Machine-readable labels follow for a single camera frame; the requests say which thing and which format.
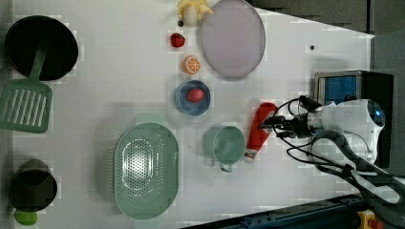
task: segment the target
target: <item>black frying pan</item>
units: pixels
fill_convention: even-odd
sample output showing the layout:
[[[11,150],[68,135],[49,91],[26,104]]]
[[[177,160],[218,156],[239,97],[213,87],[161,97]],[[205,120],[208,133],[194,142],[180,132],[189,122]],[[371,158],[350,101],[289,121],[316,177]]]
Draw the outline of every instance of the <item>black frying pan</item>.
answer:
[[[47,16],[29,16],[17,21],[6,36],[6,54],[19,72],[29,76],[39,38],[49,37],[49,50],[41,81],[56,80],[72,70],[78,57],[78,46],[72,32],[61,22]]]

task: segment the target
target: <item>dark cup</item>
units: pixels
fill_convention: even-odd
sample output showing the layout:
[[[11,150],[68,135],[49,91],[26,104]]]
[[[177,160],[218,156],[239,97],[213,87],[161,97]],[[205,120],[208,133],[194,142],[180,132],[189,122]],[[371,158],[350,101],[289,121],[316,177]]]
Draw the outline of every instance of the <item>dark cup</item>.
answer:
[[[48,207],[56,193],[56,180],[48,165],[33,159],[24,163],[12,180],[9,200],[19,211],[37,212]]]

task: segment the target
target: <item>white table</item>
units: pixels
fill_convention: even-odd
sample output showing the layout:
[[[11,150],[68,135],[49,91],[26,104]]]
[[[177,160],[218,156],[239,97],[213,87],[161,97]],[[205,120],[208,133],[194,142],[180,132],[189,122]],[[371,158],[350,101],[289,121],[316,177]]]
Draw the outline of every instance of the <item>white table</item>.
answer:
[[[56,15],[75,31],[80,46],[76,69],[49,84],[50,130],[45,135],[14,133],[14,168],[32,157],[43,159],[58,180],[56,200],[33,228],[181,228],[356,192],[342,179],[289,158],[274,136],[253,164],[241,160],[231,174],[218,164],[207,165],[201,141],[218,122],[234,124],[247,135],[259,99],[280,105],[309,94],[318,71],[367,70],[371,36],[258,10],[266,28],[264,59],[249,77],[227,82],[204,60],[198,29],[177,27],[176,1],[12,4],[14,22],[27,15]],[[168,45],[171,31],[184,33],[186,47],[174,51]],[[213,93],[212,106],[199,117],[181,114],[173,104],[175,88],[187,79],[181,62],[188,54],[202,62],[193,77]],[[13,77],[20,75],[14,71]],[[115,146],[141,113],[164,115],[181,148],[176,200],[146,221],[122,214],[113,196]]]

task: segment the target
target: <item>small blue bowl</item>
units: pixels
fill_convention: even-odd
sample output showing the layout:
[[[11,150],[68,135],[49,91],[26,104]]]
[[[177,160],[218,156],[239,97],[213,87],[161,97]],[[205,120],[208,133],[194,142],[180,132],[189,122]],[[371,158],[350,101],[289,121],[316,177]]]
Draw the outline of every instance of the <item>small blue bowl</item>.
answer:
[[[203,91],[204,98],[198,102],[193,103],[187,100],[187,93],[191,89],[199,88]],[[211,103],[211,93],[208,87],[200,80],[190,80],[179,85],[175,92],[176,107],[183,113],[188,115],[198,116],[208,110]]]

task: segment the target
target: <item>green colander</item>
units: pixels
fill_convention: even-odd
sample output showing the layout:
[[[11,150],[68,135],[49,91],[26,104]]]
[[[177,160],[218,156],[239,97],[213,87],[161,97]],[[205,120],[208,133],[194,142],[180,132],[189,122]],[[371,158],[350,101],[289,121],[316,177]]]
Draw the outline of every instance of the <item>green colander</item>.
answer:
[[[115,198],[119,209],[134,219],[163,213],[178,192],[179,145],[156,122],[142,122],[119,141],[115,156]]]

